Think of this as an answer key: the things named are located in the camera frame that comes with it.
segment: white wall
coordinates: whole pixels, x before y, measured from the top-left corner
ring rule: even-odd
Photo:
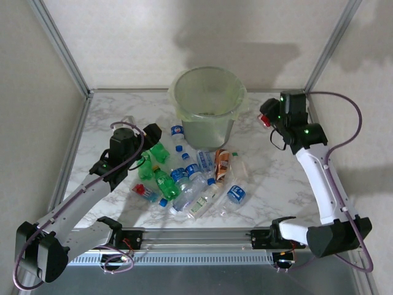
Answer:
[[[393,1],[363,1],[317,84],[353,98],[363,112],[358,139],[333,159],[347,193],[373,230],[366,238],[380,294],[393,294]],[[330,144],[348,139],[357,117],[339,98],[314,96]]]
[[[303,88],[348,0],[45,0],[90,88],[168,87],[222,66],[249,88]]]
[[[82,95],[25,0],[0,0],[0,294],[15,232],[46,213]]]

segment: white marble surface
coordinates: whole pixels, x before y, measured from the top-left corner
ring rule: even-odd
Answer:
[[[129,188],[136,171],[98,202],[78,223],[87,227],[97,218],[108,216],[123,227],[254,227],[269,226],[272,219],[297,216],[318,222],[316,202],[306,175],[290,149],[279,151],[269,142],[270,131],[257,121],[260,105],[278,93],[250,93],[249,111],[233,125],[229,151],[238,151],[252,171],[251,197],[238,211],[221,216],[212,207],[194,221],[184,215],[173,216],[169,206],[162,208],[142,198],[130,196]],[[163,127],[161,141],[170,148],[169,129],[175,117],[174,108],[164,92],[96,93],[88,113],[84,132],[72,169],[66,197],[81,183],[88,170],[108,148],[112,130],[109,125],[125,115],[135,117],[139,127],[158,122]]]

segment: trash bin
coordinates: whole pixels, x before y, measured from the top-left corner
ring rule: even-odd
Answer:
[[[168,93],[185,139],[195,149],[221,148],[239,113],[247,108],[247,90],[239,78],[213,66],[180,73]]]

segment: blue bottle cap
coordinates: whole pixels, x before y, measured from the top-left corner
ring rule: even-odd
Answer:
[[[168,200],[167,199],[161,199],[159,204],[160,204],[161,207],[165,207],[166,204],[168,204]]]
[[[216,183],[216,180],[214,178],[209,178],[208,179],[208,186],[212,185],[213,183]]]

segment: bottle cap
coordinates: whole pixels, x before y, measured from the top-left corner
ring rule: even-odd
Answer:
[[[159,204],[160,204],[161,207],[165,207],[166,204],[168,204],[168,200],[167,199],[161,199]]]
[[[208,186],[212,185],[213,183],[216,183],[216,180],[214,178],[209,178],[208,179]]]
[[[173,207],[171,207],[171,208],[169,209],[169,212],[171,212],[173,215],[178,214],[178,211],[176,211],[176,209],[173,208]]]

